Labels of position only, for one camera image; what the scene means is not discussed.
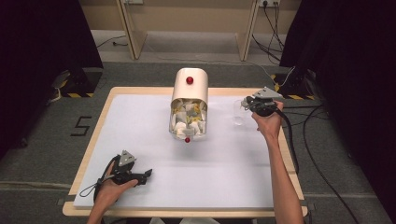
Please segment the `wall socket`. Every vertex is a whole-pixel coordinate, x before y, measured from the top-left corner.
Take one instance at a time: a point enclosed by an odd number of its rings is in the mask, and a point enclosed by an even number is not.
[[[280,0],[259,0],[259,7],[264,7],[264,1],[267,1],[267,7],[275,7],[276,3],[279,6]]]

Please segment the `desk leg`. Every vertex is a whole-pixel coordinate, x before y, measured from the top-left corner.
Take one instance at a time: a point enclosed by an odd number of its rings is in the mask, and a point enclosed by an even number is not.
[[[147,31],[136,30],[134,22],[131,18],[132,15],[129,12],[129,6],[125,6],[123,0],[117,0],[117,5],[120,11],[122,26],[124,28],[125,35],[127,36],[131,57],[133,60],[137,60],[140,57],[143,45],[145,44]]]
[[[259,1],[252,0],[247,31],[245,33],[236,33],[236,44],[238,45],[239,48],[239,58],[243,62],[246,61],[248,58],[248,49],[250,47],[250,40],[251,40],[251,36],[253,35],[258,9],[259,9]]]

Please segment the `red ball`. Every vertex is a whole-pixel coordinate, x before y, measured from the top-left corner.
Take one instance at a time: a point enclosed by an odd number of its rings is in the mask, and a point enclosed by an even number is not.
[[[192,77],[187,77],[187,78],[186,78],[186,82],[187,82],[187,84],[191,85],[192,82],[194,82],[194,78],[192,78]]]

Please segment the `person's right hand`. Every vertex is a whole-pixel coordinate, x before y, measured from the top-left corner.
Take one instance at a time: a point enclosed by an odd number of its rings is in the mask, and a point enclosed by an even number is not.
[[[276,101],[277,108],[279,110],[283,109],[283,103]],[[279,130],[282,123],[282,118],[274,112],[268,117],[261,117],[260,115],[253,113],[251,115],[254,120],[256,120],[258,128],[257,131],[260,131],[264,136],[265,140],[268,141],[277,141],[279,137]]]

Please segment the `person's right arm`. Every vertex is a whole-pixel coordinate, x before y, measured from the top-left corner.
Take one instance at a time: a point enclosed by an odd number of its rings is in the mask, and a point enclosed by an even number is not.
[[[282,110],[283,103],[277,102],[277,107]],[[280,152],[278,137],[282,118],[277,113],[269,117],[261,117],[253,113],[251,117],[256,120],[258,131],[262,133],[268,146],[276,223],[304,223],[300,200]]]

